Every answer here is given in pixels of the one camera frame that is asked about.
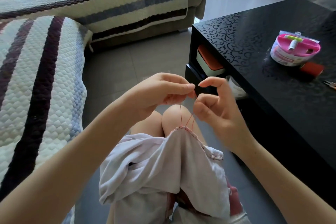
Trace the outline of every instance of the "white garment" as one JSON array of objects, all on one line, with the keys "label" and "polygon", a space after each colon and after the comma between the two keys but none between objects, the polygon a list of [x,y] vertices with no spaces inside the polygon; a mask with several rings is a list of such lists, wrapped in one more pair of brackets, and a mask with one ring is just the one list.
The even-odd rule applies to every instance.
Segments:
[{"label": "white garment", "polygon": [[221,151],[204,146],[187,127],[167,138],[125,136],[100,167],[100,203],[115,203],[115,224],[165,223],[181,189],[209,216],[177,207],[173,222],[249,223],[245,212],[230,216],[222,161]]}]

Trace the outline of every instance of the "tile floor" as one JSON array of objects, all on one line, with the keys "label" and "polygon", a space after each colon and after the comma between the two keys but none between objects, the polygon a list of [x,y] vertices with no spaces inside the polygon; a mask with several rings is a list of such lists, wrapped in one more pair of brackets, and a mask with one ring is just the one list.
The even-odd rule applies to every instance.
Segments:
[{"label": "tile floor", "polygon": [[[283,0],[207,0],[204,21]],[[86,61],[83,81],[88,90],[84,107],[83,126],[90,123],[109,103],[138,82],[157,72],[184,76],[188,62],[191,32],[171,33],[146,39],[99,53]],[[184,105],[191,110],[191,99]],[[158,107],[163,112],[167,107]],[[218,142],[212,129],[199,123],[208,145],[225,153],[225,170],[231,184],[240,193],[241,202],[252,223],[286,223],[272,200],[246,167],[241,167],[233,155]],[[105,224],[108,207],[98,203],[99,171],[91,178],[76,205],[75,223]]]}]

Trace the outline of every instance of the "black coffee table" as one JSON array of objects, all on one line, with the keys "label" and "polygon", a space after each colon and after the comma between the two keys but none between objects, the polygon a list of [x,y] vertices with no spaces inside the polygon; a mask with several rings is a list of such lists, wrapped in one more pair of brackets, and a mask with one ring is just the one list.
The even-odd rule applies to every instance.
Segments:
[{"label": "black coffee table", "polygon": [[[320,40],[312,61],[325,66],[311,80],[297,68],[270,57],[280,30]],[[336,12],[306,0],[286,0],[194,24],[186,79],[199,83],[206,75],[196,61],[206,48],[248,93],[237,101],[256,139],[287,169],[336,208]],[[196,92],[215,94],[211,87]]]}]

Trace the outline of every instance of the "orange lid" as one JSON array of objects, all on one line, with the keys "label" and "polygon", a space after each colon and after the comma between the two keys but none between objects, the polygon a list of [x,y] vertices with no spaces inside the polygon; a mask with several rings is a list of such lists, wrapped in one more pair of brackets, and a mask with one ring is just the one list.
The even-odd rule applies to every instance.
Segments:
[{"label": "orange lid", "polygon": [[198,52],[211,70],[216,71],[223,69],[223,66],[218,62],[218,60],[215,59],[214,56],[212,56],[212,54],[205,48],[204,45],[200,45],[198,47]]}]

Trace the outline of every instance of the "black tabletop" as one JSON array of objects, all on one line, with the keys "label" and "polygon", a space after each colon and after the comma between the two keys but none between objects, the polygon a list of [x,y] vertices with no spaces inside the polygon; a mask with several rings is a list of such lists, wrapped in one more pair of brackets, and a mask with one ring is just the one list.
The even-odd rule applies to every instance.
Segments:
[{"label": "black tabletop", "polygon": [[[322,83],[336,82],[336,12],[306,0],[286,0],[194,27],[225,59],[220,61],[232,65],[247,93],[283,118],[336,170],[336,90]],[[297,68],[272,60],[270,48],[280,30],[320,41],[321,51],[311,60],[324,65],[320,76],[307,81]]]}]

